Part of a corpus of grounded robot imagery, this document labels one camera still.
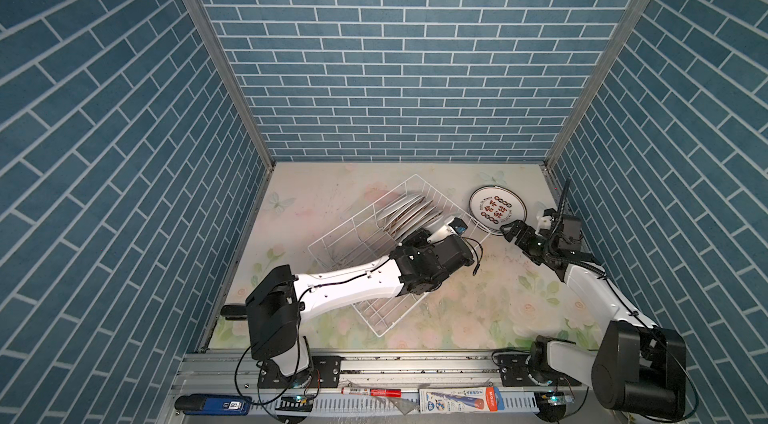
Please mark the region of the white wire dish rack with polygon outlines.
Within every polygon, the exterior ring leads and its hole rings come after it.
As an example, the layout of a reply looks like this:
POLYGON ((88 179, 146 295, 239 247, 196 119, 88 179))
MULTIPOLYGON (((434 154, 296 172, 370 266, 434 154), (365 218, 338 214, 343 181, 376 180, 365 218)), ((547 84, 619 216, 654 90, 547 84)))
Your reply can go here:
POLYGON ((434 204, 435 210, 442 211, 440 220, 449 216, 462 218, 468 225, 464 236, 470 239, 470 244, 476 250, 491 235, 468 211, 420 175, 414 174, 328 234, 318 238, 308 246, 308 251, 322 269, 328 271, 354 267, 381 257, 395 248, 401 240, 394 238, 391 235, 392 230, 386 229, 379 221, 380 213, 401 196, 412 193, 422 194, 427 203, 434 204))

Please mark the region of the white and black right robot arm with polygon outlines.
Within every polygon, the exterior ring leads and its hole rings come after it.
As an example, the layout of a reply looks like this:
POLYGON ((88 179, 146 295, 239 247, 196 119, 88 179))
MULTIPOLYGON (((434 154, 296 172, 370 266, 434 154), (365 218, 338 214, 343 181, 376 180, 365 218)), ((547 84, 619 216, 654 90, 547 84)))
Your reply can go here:
POLYGON ((595 257, 579 250, 576 234, 562 223, 537 231, 516 220, 501 232, 535 264, 551 269, 579 297, 600 330, 595 351, 566 339, 537 337, 527 362, 531 376, 579 381, 612 411, 659 423, 687 419, 689 375, 682 336, 632 305, 595 257))

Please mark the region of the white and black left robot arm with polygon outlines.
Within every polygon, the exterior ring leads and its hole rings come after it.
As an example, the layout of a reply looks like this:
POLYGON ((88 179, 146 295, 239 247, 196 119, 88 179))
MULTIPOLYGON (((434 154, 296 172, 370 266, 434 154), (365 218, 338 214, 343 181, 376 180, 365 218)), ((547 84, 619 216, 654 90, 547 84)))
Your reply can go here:
POLYGON ((311 352, 302 324, 363 301, 422 295, 439 289, 457 271, 479 268, 481 253, 449 226, 420 229, 382 257, 338 271, 295 274, 280 265, 257 284, 242 304, 226 304, 220 315, 244 321, 248 353, 290 382, 309 373, 311 352))

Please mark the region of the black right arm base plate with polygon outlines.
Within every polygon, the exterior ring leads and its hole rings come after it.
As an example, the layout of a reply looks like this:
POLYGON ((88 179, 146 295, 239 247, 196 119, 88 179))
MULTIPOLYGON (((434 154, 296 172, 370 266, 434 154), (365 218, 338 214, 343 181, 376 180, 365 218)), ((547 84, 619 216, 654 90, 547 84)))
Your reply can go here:
POLYGON ((531 356, 522 352, 501 352, 491 355, 498 367, 504 387, 559 387, 580 386, 581 382, 555 371, 542 371, 532 367, 531 356))

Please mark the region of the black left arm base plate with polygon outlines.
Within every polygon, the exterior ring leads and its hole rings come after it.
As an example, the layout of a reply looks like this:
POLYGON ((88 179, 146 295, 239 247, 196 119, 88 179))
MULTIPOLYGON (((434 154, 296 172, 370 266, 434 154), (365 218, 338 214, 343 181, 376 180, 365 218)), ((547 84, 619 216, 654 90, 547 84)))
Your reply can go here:
POLYGON ((310 365, 288 377, 273 362, 263 366, 258 380, 260 389, 330 388, 338 387, 342 358, 338 355, 312 356, 310 365))

